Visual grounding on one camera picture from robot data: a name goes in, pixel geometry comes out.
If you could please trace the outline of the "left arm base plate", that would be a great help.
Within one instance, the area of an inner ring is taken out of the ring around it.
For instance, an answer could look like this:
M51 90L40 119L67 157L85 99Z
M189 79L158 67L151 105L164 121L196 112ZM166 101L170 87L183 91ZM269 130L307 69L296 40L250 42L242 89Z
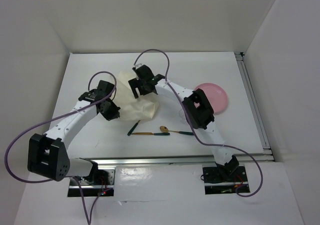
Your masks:
M115 193L115 168L108 168L98 170L94 178L76 176L75 179L71 178L69 181L67 197L79 198L81 192L79 184L82 189L84 197L113 197Z

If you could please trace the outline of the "cream cloth napkin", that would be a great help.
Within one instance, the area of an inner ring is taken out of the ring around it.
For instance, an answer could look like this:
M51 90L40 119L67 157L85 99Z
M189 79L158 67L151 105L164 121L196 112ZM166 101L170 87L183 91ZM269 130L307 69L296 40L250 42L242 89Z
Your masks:
M122 121L151 120L160 103L154 93L135 98L128 82L135 78L133 72L119 72L113 101L120 107L119 114Z

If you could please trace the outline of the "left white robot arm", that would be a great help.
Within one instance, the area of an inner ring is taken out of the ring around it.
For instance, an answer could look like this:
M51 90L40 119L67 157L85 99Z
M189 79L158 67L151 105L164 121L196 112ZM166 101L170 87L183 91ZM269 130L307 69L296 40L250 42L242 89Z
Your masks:
M97 88L78 98L70 115L44 134L35 133L29 140L28 171L57 182L65 177L81 177L88 185L106 176L96 162L69 158L67 150L82 128L97 115L107 121L119 118L120 107L110 99L115 89L114 84L100 80Z

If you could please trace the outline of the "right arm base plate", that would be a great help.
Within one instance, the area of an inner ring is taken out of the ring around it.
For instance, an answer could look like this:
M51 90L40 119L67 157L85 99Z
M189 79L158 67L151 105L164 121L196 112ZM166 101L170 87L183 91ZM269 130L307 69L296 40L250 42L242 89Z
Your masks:
M227 175L222 169L203 167L200 179L204 182L206 195L224 195L250 193L248 177L244 166L239 166L231 175Z

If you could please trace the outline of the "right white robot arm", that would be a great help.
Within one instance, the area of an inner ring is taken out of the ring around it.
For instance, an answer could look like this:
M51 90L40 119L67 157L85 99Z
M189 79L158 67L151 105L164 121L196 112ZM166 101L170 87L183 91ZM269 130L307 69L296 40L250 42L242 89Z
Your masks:
M219 167L218 175L223 181L230 181L236 174L239 162L230 148L225 145L216 127L214 109L202 89L191 90L184 88L164 75L154 75L145 64L135 65L132 70L136 78L128 81L137 99L150 93L165 96L180 102L187 123L195 130L199 140L211 147L214 161Z

